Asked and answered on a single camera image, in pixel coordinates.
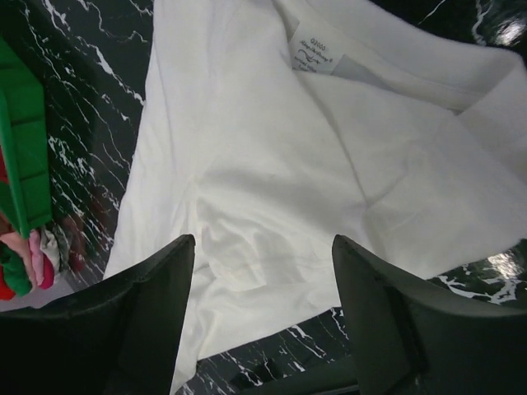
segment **pink cloth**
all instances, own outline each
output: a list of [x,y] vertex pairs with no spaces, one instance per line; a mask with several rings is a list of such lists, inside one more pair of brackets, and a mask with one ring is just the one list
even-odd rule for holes
[[44,281],[44,254],[40,251],[40,235],[37,230],[30,233],[31,265],[35,270],[36,285],[39,286]]
[[47,290],[53,285],[54,278],[55,270],[53,269],[53,265],[48,257],[44,256],[44,281],[42,281],[42,284],[40,284],[39,287],[43,290]]
[[6,233],[0,236],[0,241],[7,247],[16,252],[22,258],[27,276],[30,279],[33,289],[37,287],[35,269],[31,263],[31,251],[27,240],[24,240],[17,232]]

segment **white fabric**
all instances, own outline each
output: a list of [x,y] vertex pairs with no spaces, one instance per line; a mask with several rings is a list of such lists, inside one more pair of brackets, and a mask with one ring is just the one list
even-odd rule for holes
[[[428,278],[527,233],[527,188],[513,175],[527,180],[520,58],[432,37],[366,0],[277,5],[155,1],[147,104],[105,276],[196,236],[173,389],[197,359],[339,305],[336,234]],[[382,84],[345,67],[348,79],[292,71],[299,23]]]
[[53,270],[55,278],[57,278],[60,269],[60,252],[58,251],[58,244],[55,235],[44,227],[40,229],[40,251],[48,257]]

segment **red cloth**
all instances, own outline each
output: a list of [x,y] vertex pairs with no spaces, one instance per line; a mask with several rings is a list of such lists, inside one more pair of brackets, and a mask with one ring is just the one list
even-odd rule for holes
[[47,290],[53,285],[54,280],[55,270],[53,269],[51,261],[49,261],[48,257],[44,254],[44,281],[42,281],[42,284],[40,284],[39,287],[43,290]]
[[15,297],[15,292],[12,291],[3,280],[3,269],[0,266],[0,300],[11,300]]

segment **folded clothes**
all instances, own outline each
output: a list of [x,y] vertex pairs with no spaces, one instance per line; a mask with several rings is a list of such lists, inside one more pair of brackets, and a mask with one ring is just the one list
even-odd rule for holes
[[31,282],[22,258],[4,243],[0,243],[0,264],[7,286],[18,296],[26,295],[31,291]]
[[37,230],[30,233],[29,246],[31,251],[31,266],[35,270],[36,284],[44,280],[44,254],[40,251],[40,234]]
[[9,288],[3,278],[3,268],[0,266],[0,300],[11,300],[15,297],[15,292]]

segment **white t-shirt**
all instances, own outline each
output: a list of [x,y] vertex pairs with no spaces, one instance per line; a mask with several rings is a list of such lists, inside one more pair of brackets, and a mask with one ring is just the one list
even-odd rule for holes
[[195,235],[173,389],[339,305],[336,234],[422,278],[527,234],[513,53],[366,0],[156,0],[146,89],[105,276]]

